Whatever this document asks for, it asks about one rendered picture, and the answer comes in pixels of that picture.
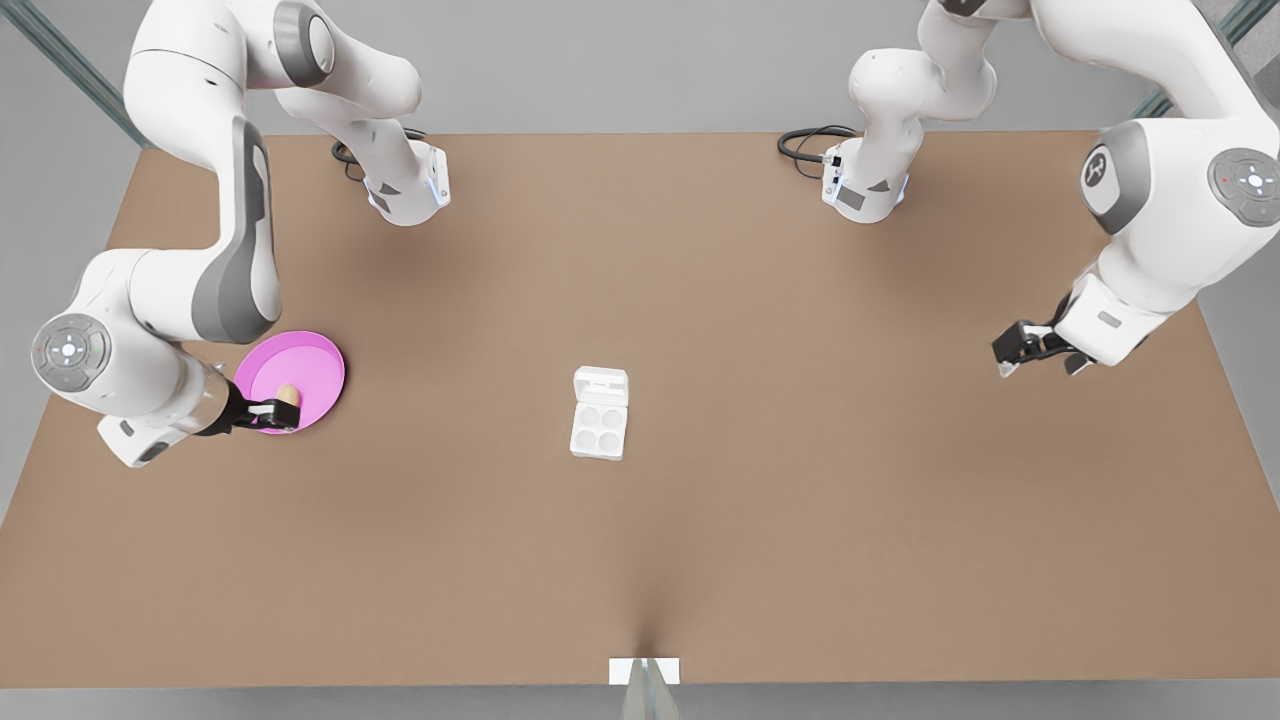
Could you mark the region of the pink round plate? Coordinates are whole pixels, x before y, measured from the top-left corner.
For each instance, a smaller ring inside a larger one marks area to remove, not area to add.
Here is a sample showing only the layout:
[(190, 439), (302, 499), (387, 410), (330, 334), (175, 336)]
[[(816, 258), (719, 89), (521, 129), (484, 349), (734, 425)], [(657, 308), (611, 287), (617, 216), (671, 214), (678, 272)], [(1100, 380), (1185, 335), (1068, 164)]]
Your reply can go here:
[(236, 369), (236, 386), (247, 400), (275, 398), (288, 384), (298, 391), (303, 430), (337, 405), (346, 383), (346, 361), (325, 336), (289, 331), (252, 347)]

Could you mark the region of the white egg box base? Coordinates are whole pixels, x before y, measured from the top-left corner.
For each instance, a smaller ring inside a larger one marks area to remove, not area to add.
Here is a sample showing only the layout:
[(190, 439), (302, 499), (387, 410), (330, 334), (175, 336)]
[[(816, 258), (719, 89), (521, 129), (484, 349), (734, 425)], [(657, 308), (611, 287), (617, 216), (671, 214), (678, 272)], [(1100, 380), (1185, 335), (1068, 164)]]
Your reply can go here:
[(626, 406), (579, 402), (573, 415), (570, 452), (575, 457), (620, 461), (625, 452), (627, 420)]

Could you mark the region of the silver frame post with foot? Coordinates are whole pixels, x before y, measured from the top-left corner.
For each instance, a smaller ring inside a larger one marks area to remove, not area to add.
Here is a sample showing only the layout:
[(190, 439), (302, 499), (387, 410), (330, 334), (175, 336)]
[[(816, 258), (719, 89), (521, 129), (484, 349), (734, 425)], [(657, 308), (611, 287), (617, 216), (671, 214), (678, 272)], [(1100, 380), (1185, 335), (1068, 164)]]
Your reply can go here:
[(682, 720), (671, 687), (681, 680), (680, 659), (609, 659), (609, 685), (626, 685), (621, 720)]

